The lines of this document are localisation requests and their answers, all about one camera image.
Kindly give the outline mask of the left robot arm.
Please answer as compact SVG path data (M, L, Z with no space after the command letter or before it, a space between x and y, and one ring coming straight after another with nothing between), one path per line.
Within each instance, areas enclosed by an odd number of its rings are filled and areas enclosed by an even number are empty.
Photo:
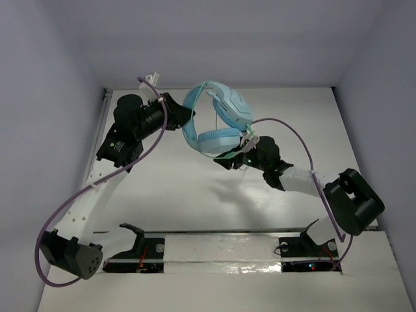
M139 161L159 144L165 131L175 131L195 115L170 94L157 94L144 103L136 94L122 96L113 111L114 122L96 153L84 187L66 200L43 226L35 247L40 256L76 277L87 280L98 270L103 247L92 238L94 224L112 193Z

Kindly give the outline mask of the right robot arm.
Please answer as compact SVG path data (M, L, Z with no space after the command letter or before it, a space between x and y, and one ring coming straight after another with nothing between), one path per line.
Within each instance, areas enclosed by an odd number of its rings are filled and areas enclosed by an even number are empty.
M222 153L214 162L227 170L244 165L255 168L273 189L320 198L328 216L303 230L300 247L307 255L317 254L337 237L357 237L385 211L383 201L357 170L322 174L300 168L281 158L278 145L269 136L261 136L255 146L247 143Z

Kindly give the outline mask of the light blue headphones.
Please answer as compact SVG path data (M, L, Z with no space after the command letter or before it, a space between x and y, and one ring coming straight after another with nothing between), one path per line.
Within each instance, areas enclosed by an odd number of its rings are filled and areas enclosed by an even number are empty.
M197 152L210 156L240 147L241 138L254 135L254 115L243 95L223 83L207 80L197 84L183 100L183 106L196 112L199 98L206 93L212 99L215 113L214 129L198 133L194 116L182 127L186 143Z

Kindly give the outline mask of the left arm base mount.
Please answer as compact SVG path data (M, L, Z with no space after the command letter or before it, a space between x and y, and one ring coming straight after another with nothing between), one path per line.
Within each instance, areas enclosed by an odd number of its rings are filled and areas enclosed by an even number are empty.
M122 223L118 229L98 237L96 242L102 245L103 253L99 272L164 272L164 235L148 235L139 227Z

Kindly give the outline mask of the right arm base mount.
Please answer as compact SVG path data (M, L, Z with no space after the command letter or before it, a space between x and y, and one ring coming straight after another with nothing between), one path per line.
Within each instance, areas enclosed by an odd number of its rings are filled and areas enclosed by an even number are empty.
M341 272L341 258L335 235L327 220L315 220L298 234L280 237L274 254L284 272Z

